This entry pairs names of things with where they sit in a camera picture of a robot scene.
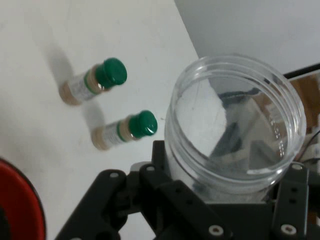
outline black metal bracket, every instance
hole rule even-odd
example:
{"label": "black metal bracket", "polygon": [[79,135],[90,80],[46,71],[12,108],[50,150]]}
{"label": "black metal bracket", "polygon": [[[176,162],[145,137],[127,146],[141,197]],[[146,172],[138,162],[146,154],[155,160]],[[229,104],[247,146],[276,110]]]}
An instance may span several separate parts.
{"label": "black metal bracket", "polygon": [[308,202],[319,210],[320,176],[308,176],[303,165],[289,167],[275,205],[208,205],[168,176],[164,147],[155,141],[154,164],[135,167],[128,176],[119,170],[101,172],[56,240],[119,240],[128,215],[136,212],[143,214],[156,240],[320,239],[320,227],[307,224]]}

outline glass vial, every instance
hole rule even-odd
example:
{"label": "glass vial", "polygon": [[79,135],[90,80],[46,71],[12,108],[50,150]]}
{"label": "glass vial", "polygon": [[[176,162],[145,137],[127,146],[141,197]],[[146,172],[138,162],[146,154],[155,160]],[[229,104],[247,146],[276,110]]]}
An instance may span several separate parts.
{"label": "glass vial", "polygon": [[99,150],[137,141],[145,136],[152,136],[157,132],[158,123],[152,112],[143,110],[136,115],[129,115],[123,120],[101,126],[92,131],[91,138],[94,146]]}
{"label": "glass vial", "polygon": [[59,89],[62,100],[69,105],[80,105],[95,96],[121,85],[127,80],[125,65],[117,58],[108,58],[88,71],[66,81]]}

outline vial label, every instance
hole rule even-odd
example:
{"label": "vial label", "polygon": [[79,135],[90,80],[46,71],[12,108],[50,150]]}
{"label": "vial label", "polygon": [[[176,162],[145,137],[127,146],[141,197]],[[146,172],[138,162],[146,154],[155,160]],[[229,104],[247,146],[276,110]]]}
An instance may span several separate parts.
{"label": "vial label", "polygon": [[74,98],[79,102],[90,100],[96,96],[96,94],[88,88],[87,78],[89,76],[89,72],[90,71],[78,75],[68,82],[72,96],[74,96]]}
{"label": "vial label", "polygon": [[120,136],[119,124],[120,122],[115,122],[107,125],[102,132],[102,139],[108,148],[125,142]]}

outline red container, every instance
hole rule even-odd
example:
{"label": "red container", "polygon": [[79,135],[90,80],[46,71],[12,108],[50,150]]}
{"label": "red container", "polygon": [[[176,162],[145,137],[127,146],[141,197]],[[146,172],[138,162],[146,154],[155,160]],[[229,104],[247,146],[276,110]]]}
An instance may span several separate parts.
{"label": "red container", "polygon": [[0,206],[10,227],[10,240],[45,240],[46,222],[38,194],[27,177],[0,158]]}

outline green bottle cap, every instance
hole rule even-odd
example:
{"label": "green bottle cap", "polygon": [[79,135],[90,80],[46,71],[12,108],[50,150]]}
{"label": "green bottle cap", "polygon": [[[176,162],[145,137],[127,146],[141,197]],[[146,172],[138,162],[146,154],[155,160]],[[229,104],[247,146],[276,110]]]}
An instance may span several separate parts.
{"label": "green bottle cap", "polygon": [[152,112],[143,110],[129,120],[129,130],[136,138],[152,136],[158,129],[158,123]]}
{"label": "green bottle cap", "polygon": [[117,58],[108,58],[95,69],[95,78],[99,84],[109,89],[124,84],[127,80],[125,65]]}

